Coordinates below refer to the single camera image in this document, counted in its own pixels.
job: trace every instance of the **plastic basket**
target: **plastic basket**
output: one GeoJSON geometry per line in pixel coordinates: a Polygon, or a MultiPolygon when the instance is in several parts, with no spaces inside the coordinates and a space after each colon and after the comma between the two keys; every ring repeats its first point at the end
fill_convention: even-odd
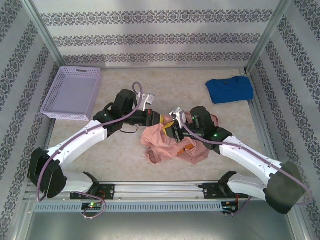
{"type": "Polygon", "coordinates": [[[40,112],[52,119],[88,121],[101,81],[100,68],[60,67],[40,112]]]}

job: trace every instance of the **black wire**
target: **black wire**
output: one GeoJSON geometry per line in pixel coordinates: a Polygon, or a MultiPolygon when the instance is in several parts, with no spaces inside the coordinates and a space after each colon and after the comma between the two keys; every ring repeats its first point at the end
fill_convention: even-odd
{"type": "Polygon", "coordinates": [[[122,130],[120,129],[120,132],[122,132],[122,133],[124,133],[124,134],[135,134],[135,133],[138,131],[138,126],[135,125],[135,127],[136,127],[136,130],[135,130],[135,131],[122,131],[122,130]]]}

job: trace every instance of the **beige floor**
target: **beige floor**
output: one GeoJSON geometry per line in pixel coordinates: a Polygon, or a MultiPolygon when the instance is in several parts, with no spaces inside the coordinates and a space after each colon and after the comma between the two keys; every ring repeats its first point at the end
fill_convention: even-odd
{"type": "MultiPolygon", "coordinates": [[[[158,113],[167,114],[174,106],[186,111],[204,106],[218,117],[221,127],[260,151],[248,102],[213,104],[205,86],[211,79],[231,78],[238,74],[238,70],[105,71],[92,116],[113,102],[120,90],[131,89],[132,83],[139,81],[145,93],[155,94],[155,101],[150,108],[158,113]]],[[[86,124],[84,121],[57,119],[50,147],[63,142],[86,124]]],[[[251,176],[238,163],[215,152],[195,165],[177,158],[152,164],[146,160],[146,148],[140,143],[143,130],[140,127],[136,134],[115,133],[82,154],[69,166],[68,171],[86,171],[99,181],[211,181],[220,179],[230,170],[251,176]]]]}

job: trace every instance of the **pink garment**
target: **pink garment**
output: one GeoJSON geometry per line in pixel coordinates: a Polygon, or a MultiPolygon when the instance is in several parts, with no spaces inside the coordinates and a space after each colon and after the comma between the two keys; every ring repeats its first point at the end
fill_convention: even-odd
{"type": "MultiPolygon", "coordinates": [[[[185,113],[187,121],[192,122],[189,112],[185,113]]],[[[182,142],[176,143],[176,140],[165,135],[162,128],[172,122],[169,115],[164,115],[164,123],[147,127],[141,136],[141,144],[147,146],[145,151],[146,158],[153,164],[170,160],[177,157],[196,164],[208,158],[209,150],[198,140],[185,137],[182,142]]],[[[218,118],[211,115],[212,121],[218,126],[218,118]]]]}

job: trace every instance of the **patterned wallpaper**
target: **patterned wallpaper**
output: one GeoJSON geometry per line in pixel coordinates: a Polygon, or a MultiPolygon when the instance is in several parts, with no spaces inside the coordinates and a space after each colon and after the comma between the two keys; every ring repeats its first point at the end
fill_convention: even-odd
{"type": "Polygon", "coordinates": [[[312,190],[302,208],[320,239],[320,5],[294,0],[250,73],[280,161],[292,161],[312,190]]]}
{"type": "Polygon", "coordinates": [[[43,147],[51,120],[40,108],[58,66],[19,0],[0,3],[0,240],[21,206],[32,151],[43,147]]]}
{"type": "Polygon", "coordinates": [[[244,67],[279,0],[34,0],[68,65],[244,67]]]}

